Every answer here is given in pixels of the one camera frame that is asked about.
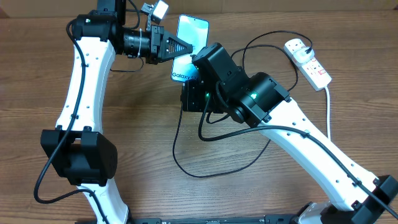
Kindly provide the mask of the Samsung Galaxy smartphone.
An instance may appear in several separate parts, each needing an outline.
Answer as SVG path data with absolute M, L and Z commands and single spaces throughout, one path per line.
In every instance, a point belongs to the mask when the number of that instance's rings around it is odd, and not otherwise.
M 204 19 L 181 14 L 178 19 L 177 37 L 192 44 L 193 52 L 177 57 L 173 61 L 171 79 L 174 82 L 196 80 L 198 70 L 192 64 L 192 55 L 207 46 L 210 23 Z

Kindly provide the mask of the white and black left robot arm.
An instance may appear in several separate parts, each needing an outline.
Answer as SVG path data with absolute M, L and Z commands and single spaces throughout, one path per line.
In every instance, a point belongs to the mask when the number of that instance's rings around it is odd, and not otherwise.
M 193 51 L 191 44 L 160 25 L 167 3 L 132 8 L 147 16 L 145 29 L 126 27 L 126 5 L 125 0 L 98 1 L 96 9 L 67 24 L 74 45 L 70 86 L 55 128 L 43 130 L 40 137 L 46 166 L 86 196 L 97 223 L 133 222 L 114 179 L 117 149 L 105 138 L 102 125 L 104 94 L 115 57 L 126 55 L 156 65 Z

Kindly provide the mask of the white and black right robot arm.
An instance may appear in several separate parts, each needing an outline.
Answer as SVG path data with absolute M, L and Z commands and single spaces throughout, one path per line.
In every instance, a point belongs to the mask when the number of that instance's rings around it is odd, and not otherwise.
M 294 223 L 374 223 L 391 212 L 397 181 L 376 176 L 333 144 L 304 115 L 290 93 L 270 75 L 249 77 L 224 47 L 215 43 L 191 55 L 199 77 L 185 83 L 185 111 L 224 112 L 247 132 L 257 131 L 284 149 L 328 196 L 310 203 Z

